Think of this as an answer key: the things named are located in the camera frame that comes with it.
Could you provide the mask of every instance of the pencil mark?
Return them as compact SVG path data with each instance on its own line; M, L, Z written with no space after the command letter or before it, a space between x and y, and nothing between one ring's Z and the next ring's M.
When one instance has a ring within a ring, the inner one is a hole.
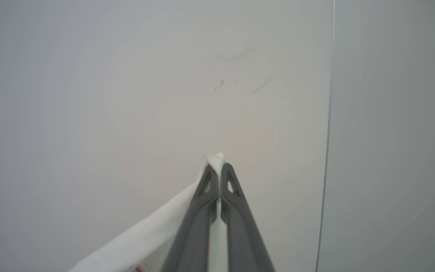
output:
M261 85L259 85L258 88L256 88L254 91L251 92L251 94L256 93L257 91L261 90L262 88L268 86L271 81L273 81L273 77L269 77L268 79L266 79L263 83L261 83Z
M219 83L219 88L217 88L217 87L214 88L213 95L215 95L218 92L218 90L222 87L222 85L224 84L224 80L226 80L226 79L221 80L221 83Z

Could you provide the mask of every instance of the white cloth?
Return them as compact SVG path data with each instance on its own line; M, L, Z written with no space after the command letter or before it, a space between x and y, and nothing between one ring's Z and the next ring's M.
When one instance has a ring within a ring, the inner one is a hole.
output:
M170 240L174 238L184 218L190 200L207 165L221 178L224 155L207 155L196 181L174 196L169 202L149 217L120 234L101 249L81 260L69 272L126 272L134 271L136 265L145 267L145 272L157 272L169 250ZM215 268L216 254L219 252L219 225L221 224L221 206L218 203L216 223L211 227L210 270Z

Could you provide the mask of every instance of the scuff mark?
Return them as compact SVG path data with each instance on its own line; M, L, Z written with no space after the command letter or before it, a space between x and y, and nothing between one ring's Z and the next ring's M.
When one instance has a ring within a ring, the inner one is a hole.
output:
M223 55L221 52L218 52L217 58L222 60L223 62L235 64L235 63L238 63L238 62L242 61L243 59L249 57L249 55L251 55L251 51L252 50L247 46L241 52L238 52L238 53L231 55L231 56L228 56L228 57Z
M271 81L273 81L273 77L271 76L270 78L266 79L263 83L261 83L261 85L259 85L258 88L256 88L254 91L251 92L251 94L256 93L257 91L261 90L262 88L268 86Z

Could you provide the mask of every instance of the white wall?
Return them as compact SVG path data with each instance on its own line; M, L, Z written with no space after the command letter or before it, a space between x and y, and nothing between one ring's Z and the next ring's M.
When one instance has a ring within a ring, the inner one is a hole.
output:
M435 1L335 15L318 271L435 271Z
M313 270L332 10L330 0L0 2L0 271L69 269L219 151L276 270Z

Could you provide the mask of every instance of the gray wall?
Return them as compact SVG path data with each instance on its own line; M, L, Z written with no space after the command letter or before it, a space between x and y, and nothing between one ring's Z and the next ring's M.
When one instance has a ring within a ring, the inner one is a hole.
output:
M318 271L435 271L435 1L335 16Z
M276 269L313 270L332 4L0 1L0 271L68 270L219 151Z

